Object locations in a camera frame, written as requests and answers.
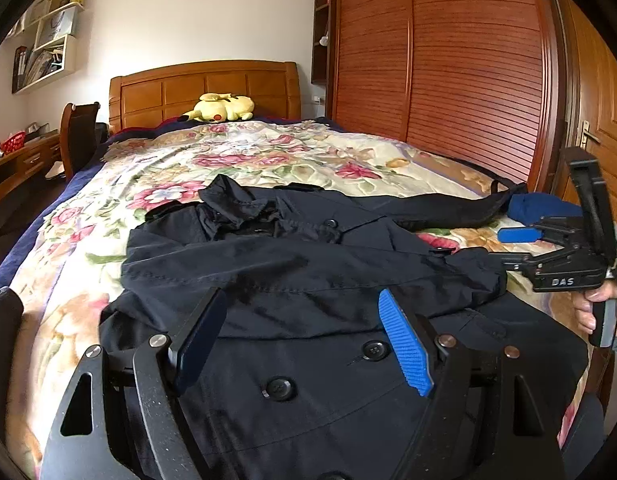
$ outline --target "metal screw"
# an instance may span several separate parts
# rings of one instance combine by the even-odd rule
[[[505,346],[505,356],[509,359],[517,359],[520,356],[520,349],[517,346]]]
[[[153,346],[153,348],[158,348],[160,346],[164,346],[167,340],[168,339],[164,334],[156,334],[148,340],[148,344]]]
[[[451,334],[442,334],[437,340],[444,348],[453,348],[458,343],[458,340],[455,339]]]
[[[86,357],[97,357],[102,353],[102,347],[99,345],[93,345],[86,349]]]

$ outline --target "chair backrest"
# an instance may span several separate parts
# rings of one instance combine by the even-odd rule
[[[60,125],[60,153],[64,163],[66,182],[91,160],[97,148],[95,118],[100,104],[74,105],[64,108]]]

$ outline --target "floor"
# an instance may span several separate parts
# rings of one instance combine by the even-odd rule
[[[64,178],[31,177],[0,202],[0,264],[29,225],[64,191]]]

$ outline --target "wooden desk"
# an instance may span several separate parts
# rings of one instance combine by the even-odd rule
[[[0,158],[0,200],[56,160],[61,160],[60,134],[56,130]]]

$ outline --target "wooden wardrobe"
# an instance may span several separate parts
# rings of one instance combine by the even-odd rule
[[[327,116],[547,190],[563,124],[555,0],[331,0]]]

